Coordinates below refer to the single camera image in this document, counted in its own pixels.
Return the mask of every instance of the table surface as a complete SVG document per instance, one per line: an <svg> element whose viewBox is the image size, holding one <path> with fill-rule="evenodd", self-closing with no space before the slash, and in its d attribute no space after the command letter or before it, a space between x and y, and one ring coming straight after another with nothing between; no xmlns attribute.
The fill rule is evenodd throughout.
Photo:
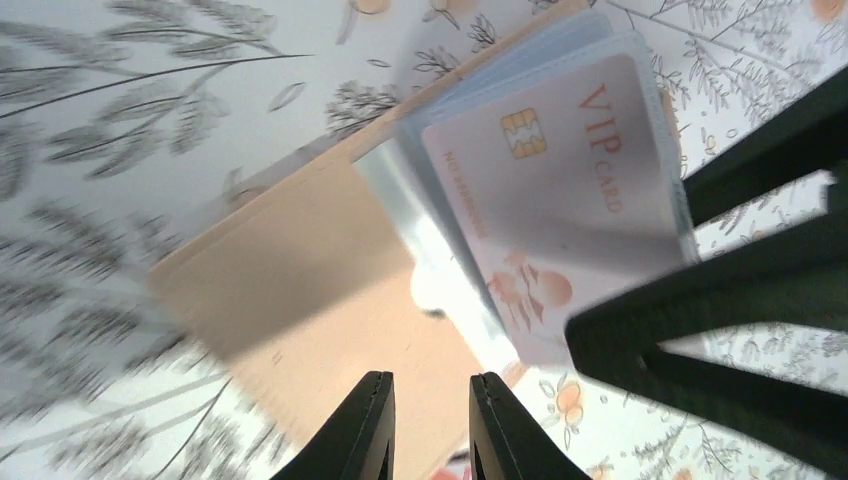
<svg viewBox="0 0 848 480"><path fill-rule="evenodd" d="M3 6L0 479L259 479L285 464L297 446L147 297L147 269L261 190L241 179L290 173L555 3L240 1ZM647 38L687 175L846 63L845 4L593 8ZM700 229L701 254L815 215L826 181ZM848 388L844 334L772 324L706 342L717 361ZM515 391L595 479L820 476L573 372L531 369Z"/></svg>

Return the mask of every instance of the tablecloth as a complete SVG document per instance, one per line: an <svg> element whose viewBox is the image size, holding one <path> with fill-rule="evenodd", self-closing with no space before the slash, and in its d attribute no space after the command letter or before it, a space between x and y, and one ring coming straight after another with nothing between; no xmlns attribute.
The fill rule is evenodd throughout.
<svg viewBox="0 0 848 480"><path fill-rule="evenodd" d="M146 295L147 269L261 191L243 179L285 176L556 0L240 1L0 3L4 480L284 465L297 446ZM647 38L684 175L848 60L845 0L590 3ZM827 180L722 216L697 232L701 254L818 214ZM848 388L844 334L769 324L706 341L716 361ZM594 479L820 476L573 372L531 369L516 394Z"/></svg>

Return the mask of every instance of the wallet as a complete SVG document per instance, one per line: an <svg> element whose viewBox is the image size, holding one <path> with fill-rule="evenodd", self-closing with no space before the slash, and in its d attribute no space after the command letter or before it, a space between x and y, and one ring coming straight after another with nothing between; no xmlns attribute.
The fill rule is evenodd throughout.
<svg viewBox="0 0 848 480"><path fill-rule="evenodd" d="M433 107L448 115L454 100L476 101L510 73L612 41L586 9L561 0L153 269L165 308L295 444L365 372L392 371L395 474L427 478L467 441L469 377L520 378L526 367L414 133L437 123ZM656 86L648 90L656 106ZM655 115L652 128L666 129L656 134L674 138L669 117ZM427 304L411 284L435 284L438 298Z"/></svg>

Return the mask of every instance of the white card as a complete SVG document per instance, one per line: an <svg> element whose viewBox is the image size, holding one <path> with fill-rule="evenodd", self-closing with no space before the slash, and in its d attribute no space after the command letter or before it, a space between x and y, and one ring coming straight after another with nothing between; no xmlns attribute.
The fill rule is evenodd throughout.
<svg viewBox="0 0 848 480"><path fill-rule="evenodd" d="M570 363L569 318L688 258L640 68L587 61L423 132L526 363Z"/></svg>

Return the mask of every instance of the card chip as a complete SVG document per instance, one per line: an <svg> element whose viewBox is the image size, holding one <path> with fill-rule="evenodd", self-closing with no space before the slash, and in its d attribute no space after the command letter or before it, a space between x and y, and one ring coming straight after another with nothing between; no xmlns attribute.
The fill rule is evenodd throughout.
<svg viewBox="0 0 848 480"><path fill-rule="evenodd" d="M501 127L516 159L542 153L548 148L536 111L532 108L503 117Z"/></svg>

